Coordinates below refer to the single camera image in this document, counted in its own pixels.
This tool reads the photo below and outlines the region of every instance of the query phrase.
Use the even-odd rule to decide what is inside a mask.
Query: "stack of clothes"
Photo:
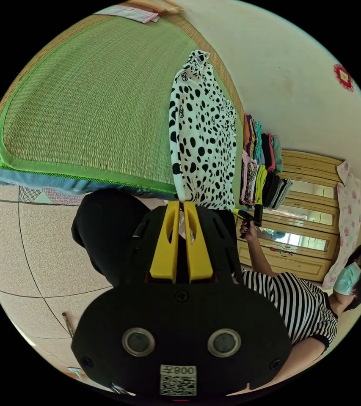
[[[278,209],[292,187],[292,181],[278,175],[283,170],[279,137],[262,134],[261,127],[260,122],[245,114],[240,201],[248,208],[262,205]]]

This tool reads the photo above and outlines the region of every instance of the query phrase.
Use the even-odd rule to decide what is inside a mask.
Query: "tiled floor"
[[[0,187],[0,303],[35,351],[65,373],[80,366],[62,313],[75,329],[87,306],[112,289],[70,234],[82,198]],[[142,201],[151,209],[164,204]]]

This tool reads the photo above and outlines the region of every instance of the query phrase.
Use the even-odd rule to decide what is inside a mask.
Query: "green bamboo mat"
[[[198,48],[164,19],[144,25],[116,17],[69,38],[8,100],[0,118],[0,166],[173,193],[171,86]],[[230,98],[216,71],[215,78]],[[236,125],[242,148],[240,120]],[[238,195],[238,159],[234,181]]]

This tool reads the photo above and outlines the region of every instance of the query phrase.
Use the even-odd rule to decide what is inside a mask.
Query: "yellow bracket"
[[[179,201],[168,203],[150,269],[153,278],[170,279],[172,283],[176,281],[179,211]]]
[[[213,276],[209,253],[204,241],[203,231],[198,220],[196,206],[192,202],[184,202],[186,223],[187,265],[189,268],[189,283],[194,280],[210,279]],[[190,230],[194,235],[192,244]]]

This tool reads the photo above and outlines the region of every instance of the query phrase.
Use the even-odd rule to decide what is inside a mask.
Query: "pink floral fabric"
[[[334,286],[337,276],[357,247],[359,228],[361,226],[361,181],[354,178],[347,161],[337,166],[337,172],[342,180],[342,183],[337,184],[337,197],[340,207],[338,223],[340,251],[336,262],[324,278],[324,289],[331,289]]]

